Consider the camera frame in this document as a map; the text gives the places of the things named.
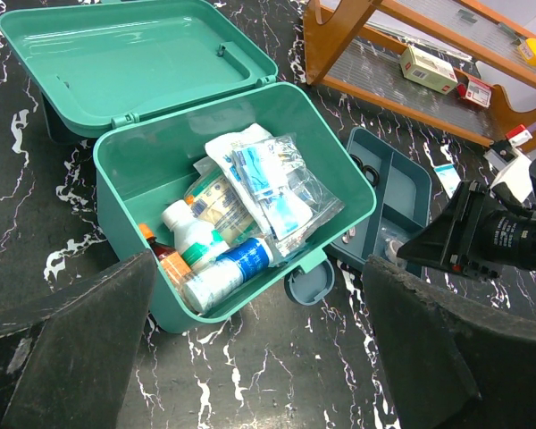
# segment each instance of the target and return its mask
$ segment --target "metal mesh shelf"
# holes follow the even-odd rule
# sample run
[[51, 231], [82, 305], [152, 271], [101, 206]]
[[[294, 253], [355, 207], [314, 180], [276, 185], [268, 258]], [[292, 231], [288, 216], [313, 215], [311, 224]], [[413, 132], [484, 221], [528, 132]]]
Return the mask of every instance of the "metal mesh shelf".
[[498, 139], [498, 127], [488, 111], [472, 109], [403, 77], [398, 59], [354, 39], [329, 71], [329, 75], [423, 114], [441, 119], [489, 139]]
[[[516, 46], [512, 44], [513, 39], [500, 29], [496, 23], [466, 9], [453, 0], [395, 1], [536, 74], [536, 67], [528, 65], [518, 53]], [[469, 22], [463, 19], [460, 11], [471, 13], [476, 22]]]

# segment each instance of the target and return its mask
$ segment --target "marble surface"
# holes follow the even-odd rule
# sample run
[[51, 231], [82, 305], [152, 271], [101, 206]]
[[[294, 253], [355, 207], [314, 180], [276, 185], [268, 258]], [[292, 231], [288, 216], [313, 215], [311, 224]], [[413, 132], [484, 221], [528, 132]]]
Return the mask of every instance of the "marble surface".
[[[0, 0], [0, 14], [89, 3]], [[433, 165], [453, 162], [461, 177], [491, 181], [479, 147], [324, 86], [307, 87], [304, 0], [217, 0], [214, 6], [277, 62], [280, 80], [306, 91], [341, 141], [363, 126], [424, 166], [433, 181], [432, 215], [448, 201]], [[0, 310], [117, 261], [96, 224], [93, 144], [49, 140], [38, 90], [0, 35]], [[118, 427], [399, 427], [360, 279], [342, 273], [313, 307], [292, 304], [276, 284], [224, 324], [170, 335], [147, 319]], [[500, 281], [473, 283], [428, 270], [427, 280], [536, 320], [536, 273], [506, 268]]]

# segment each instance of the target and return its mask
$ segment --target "wooden rack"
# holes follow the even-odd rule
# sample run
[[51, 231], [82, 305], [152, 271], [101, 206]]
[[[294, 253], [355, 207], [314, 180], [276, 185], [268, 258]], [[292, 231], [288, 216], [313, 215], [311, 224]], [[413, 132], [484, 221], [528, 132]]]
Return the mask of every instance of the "wooden rack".
[[[490, 107], [482, 110], [453, 94], [443, 96], [405, 80], [397, 59], [374, 50], [370, 54], [366, 52], [369, 46], [357, 40], [369, 40], [398, 55], [407, 48], [405, 43], [365, 25], [376, 10], [536, 88], [536, 68], [523, 61], [498, 23], [505, 23], [521, 37], [536, 36], [474, 0], [341, 0], [335, 11], [321, 7], [319, 0], [310, 0], [304, 14], [308, 84], [323, 83], [483, 146], [503, 139], [518, 124], [536, 122], [536, 108], [515, 112], [500, 85], [492, 86]], [[463, 22], [464, 11], [473, 18]], [[459, 69], [455, 73], [459, 78], [469, 77]], [[404, 90], [409, 97], [401, 95]], [[536, 131], [532, 135], [533, 139], [522, 146], [524, 152], [536, 148]]]

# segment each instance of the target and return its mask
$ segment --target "blue label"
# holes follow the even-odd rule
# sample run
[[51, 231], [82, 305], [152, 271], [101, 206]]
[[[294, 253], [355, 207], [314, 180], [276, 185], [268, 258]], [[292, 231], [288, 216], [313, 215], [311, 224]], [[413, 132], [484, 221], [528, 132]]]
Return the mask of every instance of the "blue label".
[[229, 259], [238, 266], [244, 282], [268, 268], [270, 264], [270, 258], [259, 239], [248, 239], [237, 248], [224, 252], [216, 258], [217, 261], [223, 259]]

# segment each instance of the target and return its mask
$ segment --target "green plastic box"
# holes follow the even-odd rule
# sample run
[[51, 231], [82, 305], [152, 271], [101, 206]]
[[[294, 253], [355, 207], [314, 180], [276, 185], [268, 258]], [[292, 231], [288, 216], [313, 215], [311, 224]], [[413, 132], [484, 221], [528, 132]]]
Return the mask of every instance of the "green plastic box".
[[323, 248], [375, 208], [375, 195], [299, 88], [275, 83], [277, 67], [211, 5], [146, 0], [5, 13], [0, 28], [55, 109], [94, 148], [97, 217], [119, 259], [161, 242], [161, 212], [198, 175], [204, 144], [257, 122], [296, 133], [308, 168], [345, 208], [287, 265], [256, 276], [205, 316], [184, 305], [159, 266], [151, 312], [168, 332], [216, 324], [296, 269], [325, 260]]

